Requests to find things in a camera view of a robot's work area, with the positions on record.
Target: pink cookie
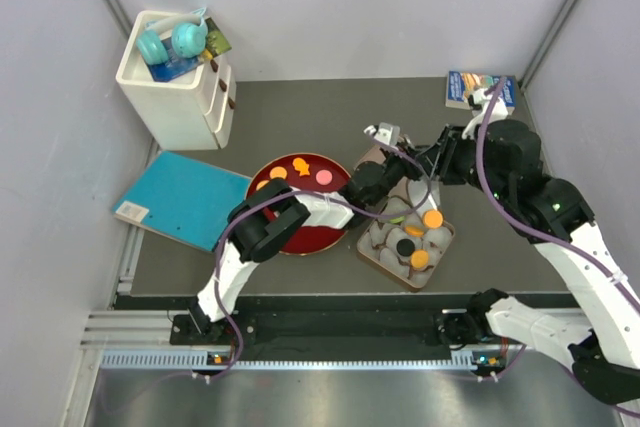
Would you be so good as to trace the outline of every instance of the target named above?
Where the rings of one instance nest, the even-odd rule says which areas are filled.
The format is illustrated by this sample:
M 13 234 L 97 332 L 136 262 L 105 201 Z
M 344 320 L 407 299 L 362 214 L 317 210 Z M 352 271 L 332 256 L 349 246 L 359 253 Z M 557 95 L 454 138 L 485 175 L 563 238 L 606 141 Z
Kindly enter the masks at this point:
M 333 180 L 333 174 L 328 170 L 320 170 L 316 174 L 316 182 L 320 185 L 329 185 Z

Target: cable tie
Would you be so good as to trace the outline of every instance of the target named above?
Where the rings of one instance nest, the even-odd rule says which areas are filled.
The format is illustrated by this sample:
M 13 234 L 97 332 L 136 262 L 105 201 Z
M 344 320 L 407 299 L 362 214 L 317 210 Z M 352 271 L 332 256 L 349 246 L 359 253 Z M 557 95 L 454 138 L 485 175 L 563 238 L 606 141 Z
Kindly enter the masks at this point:
M 609 277 L 609 282 L 611 282 L 611 285 L 617 285 L 620 282 L 624 282 L 627 280 L 627 275 L 622 272 L 622 270 L 618 269 L 618 271 L 616 273 L 614 273 L 611 277 Z
M 327 208 L 327 211 L 331 210 L 331 206 L 329 205 L 329 204 L 331 204 L 330 192 L 325 193 L 322 197 L 324 198 L 324 204 L 325 204 L 325 207 Z

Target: white wall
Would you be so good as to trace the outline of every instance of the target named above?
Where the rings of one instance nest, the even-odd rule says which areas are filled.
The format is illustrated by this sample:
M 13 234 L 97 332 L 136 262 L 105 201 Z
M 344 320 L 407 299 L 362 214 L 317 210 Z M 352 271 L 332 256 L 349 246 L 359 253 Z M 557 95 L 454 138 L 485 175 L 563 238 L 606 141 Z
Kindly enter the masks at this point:
M 528 98 L 555 175 L 594 209 L 640 289 L 640 0 L 581 0 Z
M 101 0 L 0 0 L 0 424 L 54 425 L 126 226 L 109 212 L 150 143 L 114 76 Z
M 452 68 L 521 75 L 562 0 L 122 0 L 208 5 L 239 80 L 440 76 Z

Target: label sticker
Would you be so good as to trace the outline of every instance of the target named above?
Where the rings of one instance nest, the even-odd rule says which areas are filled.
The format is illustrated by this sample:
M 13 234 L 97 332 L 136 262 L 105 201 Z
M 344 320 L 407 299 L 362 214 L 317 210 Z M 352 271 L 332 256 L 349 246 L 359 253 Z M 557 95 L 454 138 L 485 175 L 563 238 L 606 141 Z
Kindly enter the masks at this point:
M 118 210 L 116 210 L 116 214 L 138 223 L 142 222 L 142 219 L 144 219 L 148 213 L 149 209 L 129 202 L 128 200 L 122 202 Z

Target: dark gray surface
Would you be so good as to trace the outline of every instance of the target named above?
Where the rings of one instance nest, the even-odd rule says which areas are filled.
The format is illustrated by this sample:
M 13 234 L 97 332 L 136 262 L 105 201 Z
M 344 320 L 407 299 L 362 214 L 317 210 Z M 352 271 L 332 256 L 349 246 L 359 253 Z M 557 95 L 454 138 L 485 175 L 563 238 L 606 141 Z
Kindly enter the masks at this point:
M 109 409 L 125 405 L 163 375 L 108 371 Z M 499 383 L 469 373 L 236 371 L 207 386 L 190 376 L 167 380 L 117 415 L 96 396 L 86 427 L 110 426 L 621 426 L 611 407 L 584 392 L 558 364 L 526 353 Z
M 370 124 L 400 125 L 415 143 L 426 144 L 446 123 L 466 124 L 471 114 L 446 108 L 444 95 L 444 78 L 241 83 L 229 145 L 187 155 L 248 176 L 294 152 L 326 155 L 352 170 L 371 147 L 362 133 Z M 517 105 L 514 118 L 529 121 L 521 96 Z M 456 228 L 456 238 L 425 291 L 566 290 L 551 266 L 511 230 L 480 191 L 443 188 L 442 210 Z M 256 269 L 243 293 L 405 292 L 356 257 L 362 230 L 318 254 L 277 256 Z M 211 254 L 147 232 L 131 292 L 195 294 L 212 271 Z

